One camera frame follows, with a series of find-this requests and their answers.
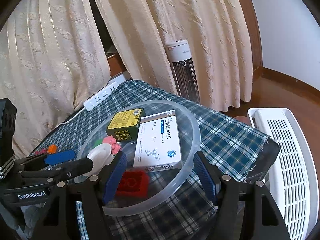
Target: pink lego brick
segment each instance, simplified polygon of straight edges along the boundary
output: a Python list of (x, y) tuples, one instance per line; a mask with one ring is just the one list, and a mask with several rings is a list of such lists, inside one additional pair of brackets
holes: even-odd
[(105, 137), (102, 140), (102, 143), (108, 143), (111, 145), (111, 154), (112, 155), (116, 155), (120, 151), (121, 146), (119, 144), (117, 144), (117, 141), (113, 136)]
[(47, 153), (47, 149), (42, 149), (41, 151), (35, 151), (35, 155), (38, 155), (38, 154), (42, 154), (42, 153)]

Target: white wall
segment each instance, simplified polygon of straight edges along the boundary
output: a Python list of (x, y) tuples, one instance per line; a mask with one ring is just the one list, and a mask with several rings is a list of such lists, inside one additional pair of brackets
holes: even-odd
[(320, 90), (320, 27), (301, 0), (252, 0), (263, 66)]

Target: plaid tablecloth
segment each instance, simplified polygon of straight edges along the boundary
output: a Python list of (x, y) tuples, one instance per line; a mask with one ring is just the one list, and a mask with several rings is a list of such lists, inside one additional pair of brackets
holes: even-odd
[[(252, 127), (194, 102), (154, 88), (145, 82), (122, 83), (92, 111), (83, 111), (72, 122), (62, 125), (36, 150), (59, 145), (59, 150), (78, 153), (89, 134), (109, 115), (145, 100), (171, 100), (188, 108), (197, 119), (201, 132), (201, 150), (207, 159), (238, 181), (245, 179), (268, 136)], [(215, 212), (205, 196), (198, 176), (191, 172), (187, 181), (168, 200), (148, 212), (129, 217), (108, 217), (115, 239), (185, 239), (197, 231)], [(89, 239), (77, 203), (82, 240)]]

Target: power strip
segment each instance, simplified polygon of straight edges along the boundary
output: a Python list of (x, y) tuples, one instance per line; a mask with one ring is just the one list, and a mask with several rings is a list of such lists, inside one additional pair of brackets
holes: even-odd
[(88, 112), (94, 109), (98, 104), (103, 102), (117, 87), (118, 82), (112, 82), (111, 84), (105, 86), (98, 93), (90, 97), (88, 100), (84, 101), (83, 105), (85, 109), (87, 109)]

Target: curtain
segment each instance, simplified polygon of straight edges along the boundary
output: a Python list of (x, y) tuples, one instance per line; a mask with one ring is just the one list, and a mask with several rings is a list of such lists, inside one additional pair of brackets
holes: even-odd
[(0, 69), (25, 157), (110, 79), (89, 0), (22, 0), (0, 32)]
[(96, 0), (131, 76), (176, 93), (164, 44), (187, 39), (201, 104), (250, 101), (252, 54), (239, 0)]

